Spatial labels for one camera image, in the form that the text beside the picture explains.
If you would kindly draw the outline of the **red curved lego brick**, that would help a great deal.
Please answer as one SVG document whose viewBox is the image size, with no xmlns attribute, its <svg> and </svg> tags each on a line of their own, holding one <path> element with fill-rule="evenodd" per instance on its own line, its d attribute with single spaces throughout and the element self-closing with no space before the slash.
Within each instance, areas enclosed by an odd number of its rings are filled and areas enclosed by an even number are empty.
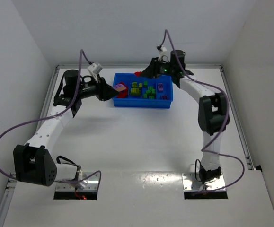
<svg viewBox="0 0 274 227">
<path fill-rule="evenodd" d="M 126 90 L 122 91 L 122 92 L 119 92 L 118 96 L 116 98 L 127 98 L 128 96 L 128 87 Z"/>
</svg>

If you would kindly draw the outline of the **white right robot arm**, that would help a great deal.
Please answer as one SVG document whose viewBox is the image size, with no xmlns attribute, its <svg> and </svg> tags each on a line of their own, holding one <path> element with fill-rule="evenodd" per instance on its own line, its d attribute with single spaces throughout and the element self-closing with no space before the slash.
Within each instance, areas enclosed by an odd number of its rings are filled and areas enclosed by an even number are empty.
<svg viewBox="0 0 274 227">
<path fill-rule="evenodd" d="M 228 98 L 223 92 L 216 93 L 207 85 L 201 84 L 191 71 L 185 69 L 184 51 L 171 51 L 170 61 L 164 61 L 166 48 L 158 46 L 157 49 L 158 57 L 151 59 L 140 76 L 150 79 L 157 79 L 161 75 L 170 76 L 173 84 L 198 103 L 198 124 L 203 131 L 203 156 L 195 163 L 195 178 L 201 183 L 220 178 L 219 153 L 221 134 L 229 123 Z"/>
</svg>

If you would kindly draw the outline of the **lime lego brick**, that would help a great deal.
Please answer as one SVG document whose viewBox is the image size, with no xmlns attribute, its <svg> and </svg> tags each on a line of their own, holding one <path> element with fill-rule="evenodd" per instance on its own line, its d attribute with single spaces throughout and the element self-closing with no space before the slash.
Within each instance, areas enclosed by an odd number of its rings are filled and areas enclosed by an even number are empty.
<svg viewBox="0 0 274 227">
<path fill-rule="evenodd" d="M 129 94 L 133 97 L 142 95 L 143 83 L 132 82 L 132 86 L 129 90 Z"/>
</svg>

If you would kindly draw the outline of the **red half-round lego brick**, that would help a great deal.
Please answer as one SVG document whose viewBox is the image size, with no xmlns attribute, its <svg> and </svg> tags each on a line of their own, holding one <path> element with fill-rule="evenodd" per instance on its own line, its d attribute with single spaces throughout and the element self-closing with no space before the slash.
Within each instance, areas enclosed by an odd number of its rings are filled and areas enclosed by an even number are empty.
<svg viewBox="0 0 274 227">
<path fill-rule="evenodd" d="M 135 74 L 135 76 L 137 76 L 137 77 L 140 77 L 141 76 L 141 71 L 137 71 L 137 72 L 135 72 L 134 74 Z"/>
</svg>

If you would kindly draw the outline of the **purple butterfly lego brick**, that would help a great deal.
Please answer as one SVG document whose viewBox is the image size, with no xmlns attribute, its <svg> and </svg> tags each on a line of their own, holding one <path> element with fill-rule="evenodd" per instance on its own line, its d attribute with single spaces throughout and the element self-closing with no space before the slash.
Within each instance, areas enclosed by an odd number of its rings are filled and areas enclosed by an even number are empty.
<svg viewBox="0 0 274 227">
<path fill-rule="evenodd" d="M 119 84 L 114 85 L 113 89 L 118 92 L 122 92 L 122 91 L 126 90 L 127 87 L 125 85 L 119 83 Z"/>
</svg>

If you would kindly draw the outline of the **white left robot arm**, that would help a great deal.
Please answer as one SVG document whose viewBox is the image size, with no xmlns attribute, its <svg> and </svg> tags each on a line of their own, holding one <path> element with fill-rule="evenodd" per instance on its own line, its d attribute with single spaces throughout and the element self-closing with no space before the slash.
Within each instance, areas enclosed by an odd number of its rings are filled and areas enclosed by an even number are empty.
<svg viewBox="0 0 274 227">
<path fill-rule="evenodd" d="M 14 148 L 18 181 L 51 186 L 54 182 L 77 184 L 86 180 L 79 165 L 70 161 L 54 161 L 51 152 L 65 126 L 77 114 L 84 98 L 96 96 L 100 101 L 107 101 L 119 94 L 103 77 L 89 78 L 90 81 L 85 82 L 77 70 L 64 72 L 50 115 L 25 145 Z"/>
</svg>

